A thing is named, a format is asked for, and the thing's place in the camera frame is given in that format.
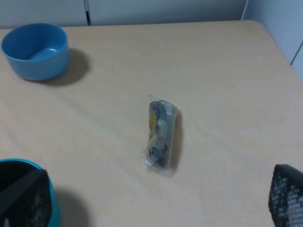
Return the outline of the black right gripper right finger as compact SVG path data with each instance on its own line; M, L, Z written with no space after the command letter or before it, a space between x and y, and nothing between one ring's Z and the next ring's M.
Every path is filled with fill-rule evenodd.
M276 227L303 225L303 173L287 164L275 165L268 208Z

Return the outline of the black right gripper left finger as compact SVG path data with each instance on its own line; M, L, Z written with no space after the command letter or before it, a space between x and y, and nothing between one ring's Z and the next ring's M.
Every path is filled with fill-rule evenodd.
M46 227L52 215L48 173L32 170L0 191L2 227Z

